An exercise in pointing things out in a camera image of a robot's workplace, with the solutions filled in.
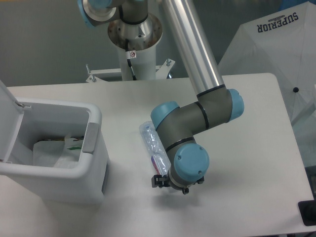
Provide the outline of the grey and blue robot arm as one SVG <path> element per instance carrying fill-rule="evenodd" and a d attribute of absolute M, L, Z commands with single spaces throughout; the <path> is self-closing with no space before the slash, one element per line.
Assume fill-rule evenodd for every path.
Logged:
<path fill-rule="evenodd" d="M 162 27 L 146 0 L 80 0 L 78 7 L 86 25 L 108 23 L 108 36 L 120 51 L 123 80 L 155 78 L 156 58 L 143 53 L 159 42 Z M 238 91 L 226 88 L 193 2 L 164 0 L 162 7 L 197 100 L 183 107 L 166 102 L 152 110 L 151 120 L 170 161 L 166 174 L 152 177 L 152 186 L 187 194 L 190 186 L 204 182 L 209 167 L 207 151 L 195 135 L 240 117 L 244 102 Z"/>

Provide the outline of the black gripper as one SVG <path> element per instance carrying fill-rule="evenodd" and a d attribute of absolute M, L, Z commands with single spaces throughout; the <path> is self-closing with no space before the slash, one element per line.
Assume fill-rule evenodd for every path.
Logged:
<path fill-rule="evenodd" d="M 188 194 L 190 192 L 189 187 L 195 184 L 202 184 L 204 182 L 204 177 L 202 176 L 200 179 L 198 179 L 193 184 L 189 184 L 188 186 L 183 186 L 178 184 L 176 181 L 173 180 L 172 177 L 169 175 L 154 175 L 151 178 L 151 184 L 153 188 L 159 187 L 172 187 L 175 190 L 181 191 L 184 195 Z"/>

